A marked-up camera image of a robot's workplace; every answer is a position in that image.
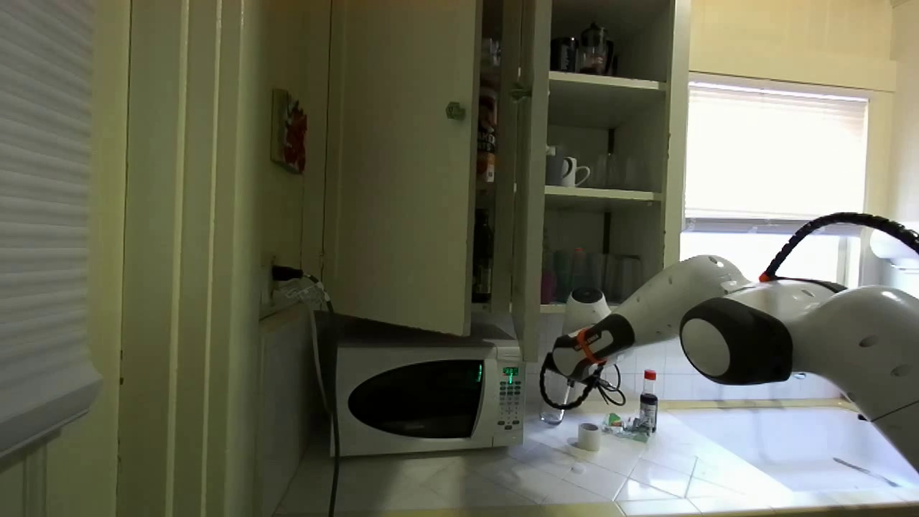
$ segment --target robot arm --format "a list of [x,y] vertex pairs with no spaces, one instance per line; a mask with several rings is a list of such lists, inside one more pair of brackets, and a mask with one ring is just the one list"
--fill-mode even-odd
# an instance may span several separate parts
[[604,359],[675,336],[691,363],[721,385],[784,382],[793,371],[837,382],[919,470],[919,297],[775,276],[755,284],[729,260],[699,256],[560,336],[543,368],[589,385]]
[[685,315],[695,303],[738,293],[748,284],[741,270],[719,256],[688,259],[650,277],[599,323],[560,336],[546,355],[546,363],[548,371],[580,382],[594,362],[635,343],[678,336]]

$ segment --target small bottle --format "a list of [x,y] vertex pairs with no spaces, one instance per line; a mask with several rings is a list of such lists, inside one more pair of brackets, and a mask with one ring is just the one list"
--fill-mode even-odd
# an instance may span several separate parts
[[659,431],[659,392],[655,392],[655,371],[643,371],[643,388],[642,388],[642,421],[650,434]]

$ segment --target cabinet door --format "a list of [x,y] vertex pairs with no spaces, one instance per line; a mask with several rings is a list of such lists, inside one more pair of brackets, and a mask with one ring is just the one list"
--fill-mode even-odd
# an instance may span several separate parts
[[540,340],[540,247],[543,247],[543,167],[548,122],[548,34],[553,0],[503,0],[503,168],[515,168],[507,270],[513,271],[515,326],[526,359]]
[[468,332],[481,1],[337,0],[326,276],[342,313]]

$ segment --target power cord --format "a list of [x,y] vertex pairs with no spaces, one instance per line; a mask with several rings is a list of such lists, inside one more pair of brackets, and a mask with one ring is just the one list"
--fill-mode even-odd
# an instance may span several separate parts
[[860,225],[873,225],[883,230],[889,234],[893,234],[897,240],[902,240],[906,247],[912,247],[919,256],[919,231],[913,231],[912,225],[873,215],[873,213],[831,213],[821,217],[808,220],[806,225],[798,225],[790,240],[773,256],[773,260],[767,264],[767,270],[760,276],[761,281],[778,281],[788,276],[778,276],[778,266],[784,264],[784,259],[816,230],[829,225],[829,224],[860,224]]
[[330,296],[326,293],[326,284],[312,276],[307,286],[307,303],[312,303],[312,330],[313,330],[313,363],[316,363],[316,378],[320,378],[320,396],[330,419],[330,439],[335,439],[335,478],[327,490],[327,517],[337,517],[337,501],[340,501],[340,475],[342,475],[342,435],[340,435],[340,409],[335,398],[327,396],[335,391],[335,382],[326,382],[323,375],[323,340],[335,343],[335,322],[337,310]]
[[557,409],[573,409],[573,406],[583,404],[592,391],[599,391],[609,404],[627,404],[627,392],[623,392],[623,388],[622,388],[622,385],[623,385],[622,363],[612,362],[612,368],[615,368],[615,385],[604,378],[604,368],[607,368],[607,362],[599,362],[599,368],[580,382],[583,391],[580,391],[579,398],[573,398],[573,402],[554,402],[554,398],[548,396],[548,391],[546,391],[546,371],[553,371],[553,368],[548,368],[548,355],[546,355],[546,359],[543,359],[543,368],[540,368],[540,396],[543,396],[543,402],[546,402],[548,406],[557,406]]

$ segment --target window blind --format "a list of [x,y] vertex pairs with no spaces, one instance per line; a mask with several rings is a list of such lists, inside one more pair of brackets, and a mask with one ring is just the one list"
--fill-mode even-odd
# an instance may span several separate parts
[[691,82],[691,217],[860,208],[866,158],[866,93],[706,76]]
[[90,409],[92,0],[0,1],[0,457]]

